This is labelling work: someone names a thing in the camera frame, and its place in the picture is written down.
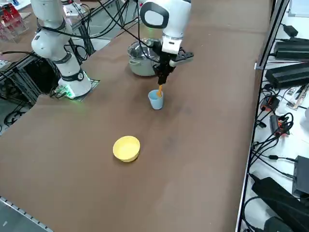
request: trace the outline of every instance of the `brown table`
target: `brown table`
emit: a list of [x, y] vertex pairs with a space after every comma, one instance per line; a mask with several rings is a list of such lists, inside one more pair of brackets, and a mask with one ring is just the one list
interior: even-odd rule
[[[230, 232], [235, 229], [258, 86], [253, 65], [269, 2], [193, 1], [165, 105], [156, 78], [131, 73], [122, 34], [83, 68], [101, 80], [84, 102], [41, 96], [0, 139], [0, 194], [55, 232]], [[139, 138], [133, 163], [112, 155]]]

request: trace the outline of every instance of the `stainless steel pot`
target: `stainless steel pot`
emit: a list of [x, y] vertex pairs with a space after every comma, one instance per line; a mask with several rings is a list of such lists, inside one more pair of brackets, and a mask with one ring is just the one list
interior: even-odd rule
[[[146, 39], [143, 40], [146, 44], [151, 45], [154, 41], [159, 41], [158, 39]], [[153, 76], [155, 75], [155, 72], [153, 70], [154, 62], [149, 60], [142, 52], [142, 49], [144, 50], [144, 53], [146, 56], [150, 57], [154, 60], [159, 60], [159, 56], [147, 46], [141, 44], [138, 41], [135, 41], [131, 46], [128, 48], [127, 53], [130, 57], [129, 60], [129, 66], [133, 73], [139, 75], [139, 76]]]

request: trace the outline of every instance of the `black power supply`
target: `black power supply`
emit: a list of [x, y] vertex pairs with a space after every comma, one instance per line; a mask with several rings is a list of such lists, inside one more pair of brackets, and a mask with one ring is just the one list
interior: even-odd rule
[[285, 190], [271, 177], [254, 180], [252, 190], [279, 216], [294, 232], [309, 232], [309, 209]]
[[308, 60], [309, 42], [276, 42], [273, 55], [276, 59]]
[[309, 159], [297, 156], [294, 164], [294, 176], [292, 191], [294, 194], [309, 194]]
[[309, 62], [268, 69], [265, 77], [274, 88], [306, 85], [309, 83]]
[[287, 26], [285, 24], [282, 24], [284, 32], [290, 36], [295, 37], [298, 34], [298, 31], [293, 26]]

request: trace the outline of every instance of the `red object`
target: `red object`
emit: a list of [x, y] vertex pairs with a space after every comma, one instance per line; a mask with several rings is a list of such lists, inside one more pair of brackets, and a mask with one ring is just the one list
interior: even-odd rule
[[11, 3], [9, 4], [9, 6], [10, 6], [10, 9], [11, 9], [11, 14], [12, 14], [13, 18], [21, 18], [18, 10]]
[[12, 15], [4, 7], [2, 7], [2, 12], [3, 15], [1, 15], [1, 18], [3, 19], [4, 23], [9, 23], [10, 21], [12, 21]]

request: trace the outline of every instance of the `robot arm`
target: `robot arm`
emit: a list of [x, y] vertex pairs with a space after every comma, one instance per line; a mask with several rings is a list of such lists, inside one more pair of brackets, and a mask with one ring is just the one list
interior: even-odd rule
[[147, 27], [163, 29], [162, 42], [152, 46], [160, 57], [159, 64], [153, 66], [159, 85], [166, 83], [177, 65], [191, 61], [194, 56], [181, 47], [190, 10], [191, 0], [147, 0], [140, 8], [140, 18]]
[[[43, 21], [45, 27], [72, 33], [71, 26], [63, 18], [60, 0], [31, 0], [31, 5], [34, 14]], [[40, 24], [38, 27], [40, 31], [34, 36], [31, 46], [36, 54], [51, 60], [59, 69], [62, 77], [58, 82], [58, 90], [71, 99], [89, 92], [90, 80], [75, 55], [64, 49], [70, 36], [45, 30]]]
[[190, 10], [191, 0], [147, 0], [140, 18], [149, 28], [163, 29], [163, 52], [178, 54]]

